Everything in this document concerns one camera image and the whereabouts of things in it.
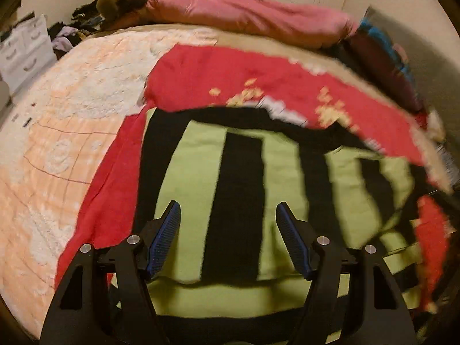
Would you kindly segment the white peach plush blanket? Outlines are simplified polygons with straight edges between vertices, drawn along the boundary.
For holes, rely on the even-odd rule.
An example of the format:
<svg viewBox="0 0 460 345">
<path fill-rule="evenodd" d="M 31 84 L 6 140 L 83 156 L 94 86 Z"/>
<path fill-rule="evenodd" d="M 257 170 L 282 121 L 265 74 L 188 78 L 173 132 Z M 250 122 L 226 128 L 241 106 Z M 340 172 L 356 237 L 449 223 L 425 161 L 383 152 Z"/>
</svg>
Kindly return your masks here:
<svg viewBox="0 0 460 345">
<path fill-rule="evenodd" d="M 174 45 L 217 40 L 179 25 L 93 36 L 14 99 L 1 123 L 1 296 L 29 335 L 41 333 L 58 258 L 151 69 Z"/>
</svg>

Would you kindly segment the pink quilt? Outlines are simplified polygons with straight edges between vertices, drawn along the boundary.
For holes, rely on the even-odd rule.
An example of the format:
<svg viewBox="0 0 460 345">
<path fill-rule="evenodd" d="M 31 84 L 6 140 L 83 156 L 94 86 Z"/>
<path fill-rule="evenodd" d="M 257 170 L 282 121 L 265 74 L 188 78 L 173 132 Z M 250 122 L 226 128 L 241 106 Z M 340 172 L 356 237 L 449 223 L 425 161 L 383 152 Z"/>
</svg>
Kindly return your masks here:
<svg viewBox="0 0 460 345">
<path fill-rule="evenodd" d="M 359 25 L 340 10 L 275 0 L 148 0 L 146 9 L 155 23 L 211 26 L 312 49 L 336 45 Z"/>
</svg>

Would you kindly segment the grey padded headboard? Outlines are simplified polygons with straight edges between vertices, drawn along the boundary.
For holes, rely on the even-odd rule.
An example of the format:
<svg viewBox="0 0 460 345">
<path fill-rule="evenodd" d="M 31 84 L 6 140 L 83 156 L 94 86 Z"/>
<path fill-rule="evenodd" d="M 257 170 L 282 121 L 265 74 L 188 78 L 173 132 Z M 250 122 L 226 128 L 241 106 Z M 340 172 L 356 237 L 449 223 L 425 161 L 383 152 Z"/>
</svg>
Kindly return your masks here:
<svg viewBox="0 0 460 345">
<path fill-rule="evenodd" d="M 416 89 L 444 123 L 448 172 L 451 185 L 459 192 L 459 67 L 428 40 L 378 9 L 369 6 L 364 17 L 407 53 Z"/>
</svg>

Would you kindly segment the red floral blanket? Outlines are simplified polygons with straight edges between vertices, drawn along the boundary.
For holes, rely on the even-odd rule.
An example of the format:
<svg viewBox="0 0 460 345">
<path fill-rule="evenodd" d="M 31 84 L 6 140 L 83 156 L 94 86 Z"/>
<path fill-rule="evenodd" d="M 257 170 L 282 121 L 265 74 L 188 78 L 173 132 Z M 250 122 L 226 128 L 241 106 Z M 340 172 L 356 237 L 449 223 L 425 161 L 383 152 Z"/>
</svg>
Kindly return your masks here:
<svg viewBox="0 0 460 345">
<path fill-rule="evenodd" d="M 62 278 L 77 248 L 116 245 L 133 230 L 142 138 L 147 114 L 204 108 L 261 108 L 272 118 L 307 129 L 339 124 L 385 157 L 404 157 L 425 168 L 413 127 L 396 108 L 321 70 L 307 70 L 286 58 L 229 47 L 173 47 L 154 66 L 145 109 L 128 117 L 93 178 L 78 215 L 75 234 L 58 260 Z M 448 242 L 445 215 L 424 196 L 415 231 L 426 258 L 415 264 L 421 283 L 402 292 L 410 308 L 427 308 L 440 279 Z"/>
</svg>

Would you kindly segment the green black striped frog sweater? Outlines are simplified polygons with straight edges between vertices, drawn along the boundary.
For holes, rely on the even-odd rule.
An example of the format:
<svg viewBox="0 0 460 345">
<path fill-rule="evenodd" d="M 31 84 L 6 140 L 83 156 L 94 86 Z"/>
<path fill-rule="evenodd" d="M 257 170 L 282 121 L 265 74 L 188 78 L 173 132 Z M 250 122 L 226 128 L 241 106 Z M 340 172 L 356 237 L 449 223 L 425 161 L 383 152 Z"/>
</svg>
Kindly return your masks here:
<svg viewBox="0 0 460 345">
<path fill-rule="evenodd" d="M 168 344 L 289 341 L 310 282 L 277 228 L 281 202 L 342 247 L 374 246 L 411 290 L 426 258 L 415 231 L 426 189 L 424 167 L 337 123 L 307 129 L 261 108 L 149 111 L 133 230 L 181 205 L 172 262 L 154 284 Z"/>
</svg>

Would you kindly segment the white plastic drawer unit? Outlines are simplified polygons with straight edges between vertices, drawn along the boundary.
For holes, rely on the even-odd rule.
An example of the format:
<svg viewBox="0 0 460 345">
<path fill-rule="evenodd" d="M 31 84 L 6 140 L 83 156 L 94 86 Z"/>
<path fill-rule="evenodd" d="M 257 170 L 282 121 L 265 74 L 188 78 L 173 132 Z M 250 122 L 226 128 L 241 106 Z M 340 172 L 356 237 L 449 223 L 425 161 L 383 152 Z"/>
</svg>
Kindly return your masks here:
<svg viewBox="0 0 460 345">
<path fill-rule="evenodd" d="M 1 43 L 1 80 L 13 95 L 56 60 L 45 15 L 34 17 L 15 27 Z"/>
</svg>

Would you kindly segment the striped colourful pillow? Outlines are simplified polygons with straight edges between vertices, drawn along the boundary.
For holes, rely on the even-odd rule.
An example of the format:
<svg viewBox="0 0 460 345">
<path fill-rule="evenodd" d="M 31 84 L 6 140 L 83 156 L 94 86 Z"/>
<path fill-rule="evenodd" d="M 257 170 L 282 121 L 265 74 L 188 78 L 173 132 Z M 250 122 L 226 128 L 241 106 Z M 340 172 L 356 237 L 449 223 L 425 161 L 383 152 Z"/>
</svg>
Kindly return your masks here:
<svg viewBox="0 0 460 345">
<path fill-rule="evenodd" d="M 384 30 L 364 19 L 342 47 L 358 71 L 397 105 L 411 114 L 425 110 L 408 59 Z"/>
</svg>

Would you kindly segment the pile of dark clothes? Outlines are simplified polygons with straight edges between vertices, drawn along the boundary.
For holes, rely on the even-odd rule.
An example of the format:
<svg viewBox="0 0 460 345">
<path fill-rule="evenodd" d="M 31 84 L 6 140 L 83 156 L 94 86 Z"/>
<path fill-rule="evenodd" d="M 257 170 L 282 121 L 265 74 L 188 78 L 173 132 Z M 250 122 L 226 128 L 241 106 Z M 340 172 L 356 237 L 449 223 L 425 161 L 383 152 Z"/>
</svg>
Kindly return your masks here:
<svg viewBox="0 0 460 345">
<path fill-rule="evenodd" d="M 98 0 L 94 0 L 76 8 L 69 24 L 58 22 L 47 30 L 58 60 L 88 36 L 99 31 L 104 18 L 96 8 L 97 2 Z"/>
</svg>

